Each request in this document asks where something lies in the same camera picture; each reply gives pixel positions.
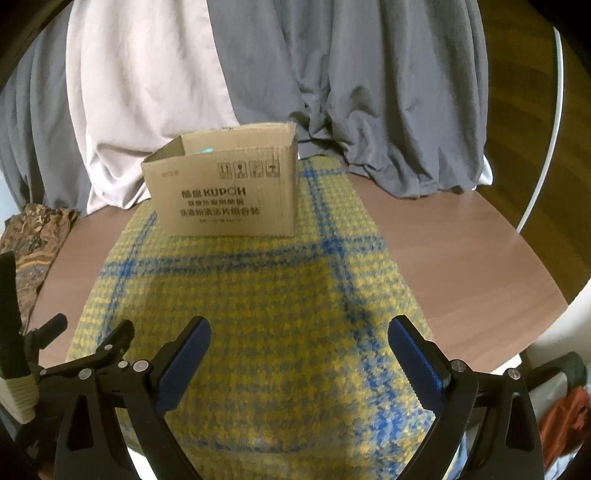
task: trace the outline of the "blue stripe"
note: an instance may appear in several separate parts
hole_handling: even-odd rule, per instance
[[[338,232],[335,230],[335,222],[332,219],[330,207],[323,199],[322,187],[318,176],[315,175],[315,170],[311,164],[310,168],[306,168],[306,170],[310,171],[310,174],[306,176],[306,180],[318,229],[321,236],[326,238],[323,241],[324,251],[329,259],[332,259],[332,270],[337,280],[337,288],[343,296],[345,316],[353,326],[353,338],[357,343],[361,355],[362,368],[366,374],[367,382],[374,393],[377,392],[379,386],[382,386],[388,396],[388,400],[391,404],[395,404],[397,395],[392,388],[392,377],[388,375],[391,366],[385,365],[384,359],[378,356],[376,367],[378,367],[377,369],[380,373],[376,375],[376,368],[367,359],[368,347],[370,352],[379,352],[379,341],[374,335],[369,322],[369,313],[363,308],[363,301],[356,292],[353,275],[348,267],[346,248],[339,238]],[[376,424],[368,425],[367,428],[374,433],[376,446],[380,449],[386,441],[385,430],[389,423],[388,418],[394,416],[394,423],[399,424],[401,412],[396,408],[386,412],[377,395],[374,398],[374,405],[378,411],[377,422]]]
[[[302,169],[300,172],[300,177],[303,179],[309,179],[311,177],[336,177],[338,175],[342,175],[345,171],[342,168],[328,168],[326,170],[318,169],[316,170],[314,167],[307,167]]]
[[[289,267],[312,262],[324,258],[326,252],[333,252],[335,248],[344,248],[348,254],[368,254],[383,252],[386,249],[383,240],[376,235],[362,235],[345,240],[332,237],[322,240],[321,243],[312,242],[308,245],[294,245],[272,251],[179,255],[140,260],[128,258],[123,261],[107,262],[99,276],[118,279],[125,276],[127,279],[155,274],[196,275],[241,270],[260,271],[265,268]]]
[[[127,256],[125,261],[122,261],[118,265],[118,272],[117,272],[117,282],[115,287],[113,288],[113,293],[111,294],[111,300],[109,305],[106,308],[105,312],[105,322],[103,323],[103,328],[99,332],[98,337],[96,338],[96,344],[100,345],[103,340],[107,337],[107,335],[111,332],[111,324],[113,319],[115,318],[115,313],[119,308],[119,299],[123,298],[125,292],[125,284],[127,283],[127,279],[132,277],[134,274],[134,268],[137,263],[136,257],[139,254],[139,250],[141,249],[146,237],[150,229],[154,226],[156,222],[156,212],[153,212],[150,215],[150,218],[144,223],[141,232],[137,236],[134,241],[134,244],[131,246],[131,251]]]

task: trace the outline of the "light pink fabric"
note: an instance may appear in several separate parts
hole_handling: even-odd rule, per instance
[[[141,162],[178,134],[238,124],[206,0],[75,0],[66,81],[88,213],[149,198]]]

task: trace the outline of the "yellow and blue checkered fabric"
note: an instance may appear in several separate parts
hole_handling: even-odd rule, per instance
[[[339,162],[301,161],[298,190],[294,238],[171,238],[144,202],[69,357],[131,319],[126,358],[150,359],[204,316],[211,347],[166,415],[204,478],[394,479],[433,416],[388,347],[388,323],[406,314],[431,333]]]

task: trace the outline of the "blue gripper pad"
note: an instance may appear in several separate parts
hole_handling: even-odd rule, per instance
[[[209,322],[204,318],[196,320],[191,321],[196,323],[195,327],[191,327],[190,323],[178,339],[170,344],[174,345],[176,354],[160,376],[155,404],[156,411],[162,415],[178,407],[195,370],[209,348],[212,338]]]
[[[423,408],[439,414],[451,375],[438,357],[437,346],[427,342],[403,315],[390,321],[388,343]]]

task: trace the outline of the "dark green object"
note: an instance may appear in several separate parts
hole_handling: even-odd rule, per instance
[[[531,392],[560,372],[566,375],[567,394],[574,387],[583,387],[587,384],[587,367],[583,359],[578,353],[569,352],[529,372],[525,377],[527,390]]]

